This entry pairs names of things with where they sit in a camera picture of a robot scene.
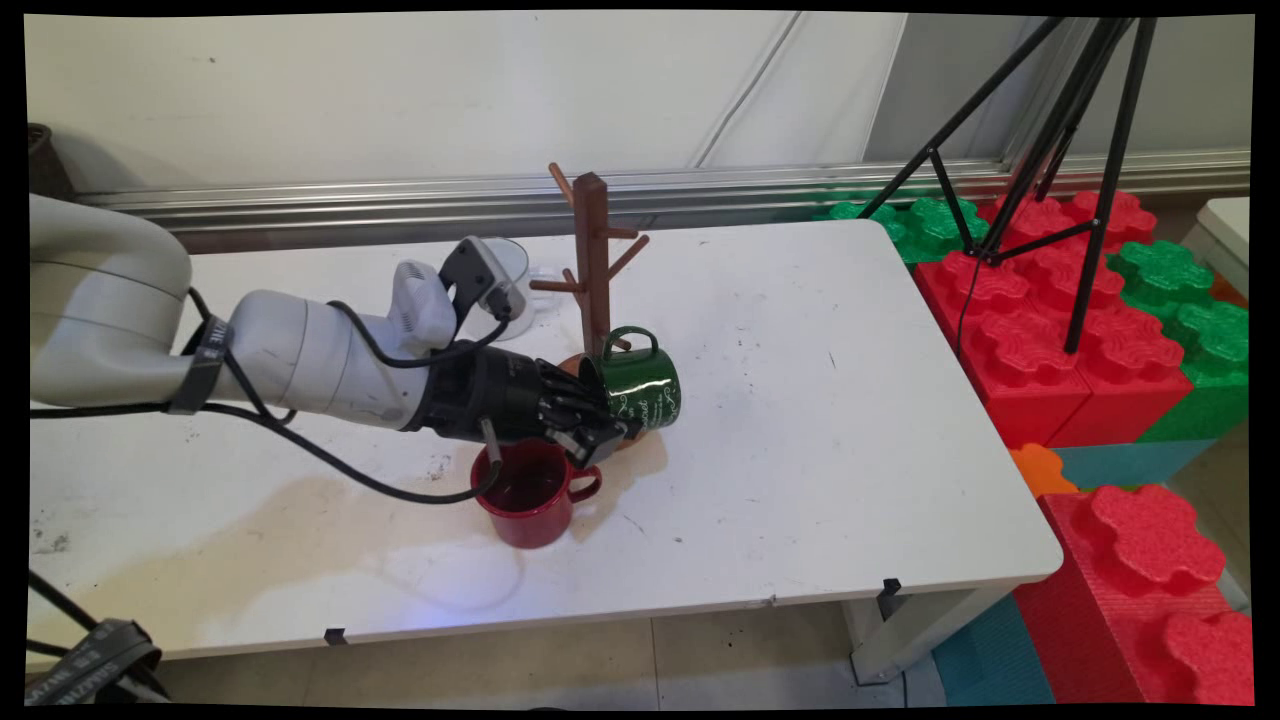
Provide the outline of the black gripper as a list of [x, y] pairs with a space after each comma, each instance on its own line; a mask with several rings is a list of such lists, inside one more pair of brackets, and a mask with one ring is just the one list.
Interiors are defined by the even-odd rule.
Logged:
[[470, 352], [435, 363], [407, 432], [429, 429], [449, 439], [483, 442], [483, 420], [500, 445], [545, 439], [558, 445], [571, 465], [586, 469], [607, 460], [628, 438], [628, 423], [593, 409], [548, 407], [552, 395], [598, 405], [600, 391], [580, 375], [581, 357], [557, 365], [492, 346], [468, 345]]

